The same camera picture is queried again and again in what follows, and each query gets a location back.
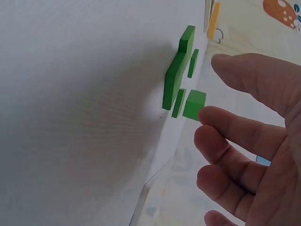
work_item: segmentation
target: white surface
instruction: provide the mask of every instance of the white surface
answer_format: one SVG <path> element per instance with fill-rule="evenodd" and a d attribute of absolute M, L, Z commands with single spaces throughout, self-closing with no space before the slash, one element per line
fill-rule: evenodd
<path fill-rule="evenodd" d="M 2 226 L 128 225 L 183 125 L 161 110 L 163 90 L 153 91 L 188 24 L 204 49 L 204 5 L 1 1 Z"/>

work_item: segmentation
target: orange cartoon character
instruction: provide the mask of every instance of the orange cartoon character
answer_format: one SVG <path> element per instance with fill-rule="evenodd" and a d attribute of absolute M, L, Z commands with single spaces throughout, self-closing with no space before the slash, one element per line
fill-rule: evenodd
<path fill-rule="evenodd" d="M 297 4 L 292 7 L 285 0 L 264 0 L 263 9 L 271 17 L 300 32 L 301 16 L 297 15 L 300 11 Z"/>

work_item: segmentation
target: skin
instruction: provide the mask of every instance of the skin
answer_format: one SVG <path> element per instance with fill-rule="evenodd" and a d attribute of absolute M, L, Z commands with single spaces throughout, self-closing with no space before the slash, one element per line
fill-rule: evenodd
<path fill-rule="evenodd" d="M 228 86 L 285 118 L 285 128 L 203 108 L 195 145 L 210 165 L 198 172 L 199 189 L 246 226 L 301 225 L 301 67 L 258 54 L 215 55 L 211 64 Z M 227 140 L 271 165 L 249 160 Z M 235 226 L 213 210 L 205 223 Z"/>

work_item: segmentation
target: green block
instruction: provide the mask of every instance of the green block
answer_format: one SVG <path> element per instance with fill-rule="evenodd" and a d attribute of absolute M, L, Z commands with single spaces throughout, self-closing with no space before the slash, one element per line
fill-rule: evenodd
<path fill-rule="evenodd" d="M 194 70 L 196 69 L 197 60 L 198 60 L 198 49 L 195 49 L 193 51 L 193 54 L 191 56 L 190 65 L 189 65 L 189 71 L 188 71 L 188 78 L 192 78 L 192 75 L 194 73 Z"/>
<path fill-rule="evenodd" d="M 175 100 L 174 110 L 173 110 L 171 117 L 177 118 L 179 116 L 181 109 L 182 109 L 183 102 L 184 102 L 185 94 L 186 94 L 185 89 L 179 90 L 177 99 Z"/>
<path fill-rule="evenodd" d="M 183 116 L 198 121 L 198 112 L 205 106 L 206 93 L 192 90 L 187 98 Z"/>
<path fill-rule="evenodd" d="M 165 75 L 163 108 L 170 110 L 181 86 L 183 73 L 192 52 L 195 27 L 189 25 L 182 35 L 179 49 Z"/>
<path fill-rule="evenodd" d="M 196 27 L 189 25 L 184 34 L 182 35 L 179 43 L 179 51 L 183 53 L 188 53 L 189 55 L 192 52 L 194 34 L 195 34 Z"/>

